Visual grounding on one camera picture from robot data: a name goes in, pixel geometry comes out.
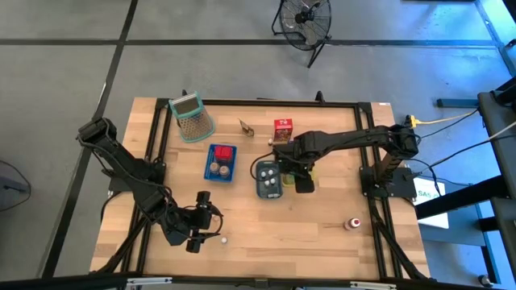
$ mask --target white label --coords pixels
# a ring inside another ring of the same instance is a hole
[[[423,202],[427,202],[433,200],[434,198],[439,197],[439,193],[437,193],[437,189],[435,189],[433,180],[424,180],[423,178],[414,178],[414,185],[416,186],[416,201],[414,205],[422,204]],[[442,195],[446,194],[444,192],[444,183],[438,182],[437,186],[439,186],[439,191]],[[433,217],[427,217],[424,219],[418,220],[418,223],[428,226],[438,226],[443,229],[448,229],[448,214],[441,213],[435,215]]]

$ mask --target cheese grater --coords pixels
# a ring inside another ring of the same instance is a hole
[[[206,112],[197,91],[175,100],[169,100],[169,104],[176,117],[183,141],[197,142],[212,135],[215,131],[215,124]]]

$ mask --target small bottle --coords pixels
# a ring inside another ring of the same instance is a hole
[[[228,166],[221,166],[218,170],[218,173],[220,173],[220,176],[226,178],[229,176],[230,170]]]
[[[349,219],[344,223],[344,229],[346,230],[354,230],[360,226],[360,220],[356,217]]]
[[[218,174],[219,169],[220,169],[220,165],[218,165],[218,163],[213,162],[212,164],[210,164],[210,172],[212,174]]]

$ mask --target wooden table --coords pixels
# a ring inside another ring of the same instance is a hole
[[[155,103],[155,98],[138,97],[132,106],[123,145],[137,158],[144,156]],[[172,121],[165,156],[168,165],[165,183],[172,188],[180,206],[194,205],[198,191],[210,191],[213,204],[224,214],[222,235],[208,239],[200,253],[191,254],[185,251],[185,244],[170,246],[161,228],[154,225],[145,274],[379,279],[367,201],[360,190],[359,149],[334,151],[319,160],[315,164],[318,177],[315,193],[298,194],[294,188],[284,188],[282,198],[261,200],[249,175],[251,162],[271,151],[267,141],[273,132],[273,119],[292,118],[293,135],[307,130],[353,131],[356,129],[353,110],[261,106],[207,106],[206,109],[216,123],[216,131],[201,142],[182,142],[176,122]],[[390,104],[373,103],[372,109],[375,124],[393,124]],[[239,118],[254,128],[254,138],[241,134]],[[160,136],[158,131],[156,144]],[[238,147],[235,176],[230,184],[203,179],[211,143]],[[429,275],[414,207],[400,198],[389,200],[399,244],[419,271]],[[103,266],[127,236],[133,205],[132,195],[123,193],[107,206],[91,270]],[[344,230],[343,222],[353,217],[360,218],[362,226],[353,231]],[[218,227],[217,217],[211,226],[211,230]],[[227,237],[227,244],[221,243],[221,237]],[[133,270],[139,240],[135,245],[130,266]],[[383,249],[388,274],[392,276],[385,241]]]

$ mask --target fan stand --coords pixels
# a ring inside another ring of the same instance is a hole
[[[277,17],[280,15],[280,12],[281,12],[281,8],[283,7],[283,2],[285,0],[281,0],[280,1],[280,6],[278,7],[277,9],[277,12],[276,12],[276,16],[274,16],[274,20],[273,20],[273,24],[271,25],[271,30],[273,31],[273,34],[274,35],[279,35],[279,34],[282,34],[282,35],[285,35],[285,34],[299,34],[301,35],[299,32],[277,32],[274,30],[274,24],[276,24],[276,20],[277,20]],[[314,61],[315,59],[317,58],[317,56],[319,55],[319,53],[322,51],[322,49],[324,48],[324,45],[328,42],[328,40],[331,39],[331,36],[330,35],[326,35],[324,37],[324,40],[322,41],[322,43],[319,45],[319,49],[317,48],[314,48],[314,51],[312,52],[312,57],[310,58],[310,61],[308,62],[308,65],[306,66],[307,68],[310,68],[312,66],[312,64],[314,64]]]

